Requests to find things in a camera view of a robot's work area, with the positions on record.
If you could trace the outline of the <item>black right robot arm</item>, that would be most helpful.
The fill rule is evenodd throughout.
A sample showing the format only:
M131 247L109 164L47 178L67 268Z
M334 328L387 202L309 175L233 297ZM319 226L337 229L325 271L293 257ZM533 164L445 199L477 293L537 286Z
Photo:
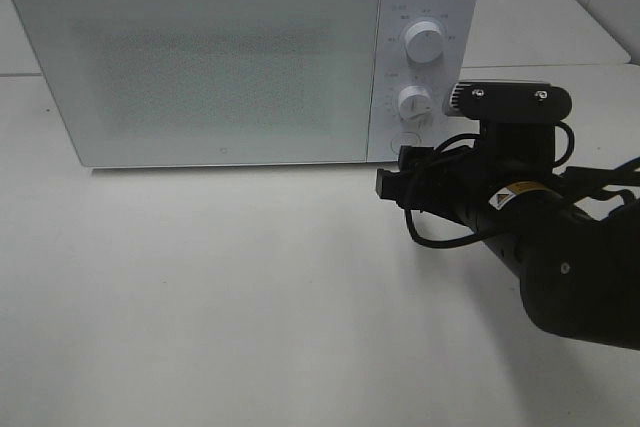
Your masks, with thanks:
M483 243L519 282L530 320L560 337L639 346L639 163L570 167L553 124L484 121L401 149L376 193L430 249Z

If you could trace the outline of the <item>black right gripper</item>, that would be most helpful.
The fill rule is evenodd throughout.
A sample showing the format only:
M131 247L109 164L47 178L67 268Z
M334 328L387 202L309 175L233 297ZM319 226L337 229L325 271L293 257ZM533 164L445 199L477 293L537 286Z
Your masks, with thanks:
M399 207L465 227L538 227L560 216L556 124L480 123L470 147L437 152L403 145L398 172L379 168L375 192ZM429 168L429 182L423 172Z

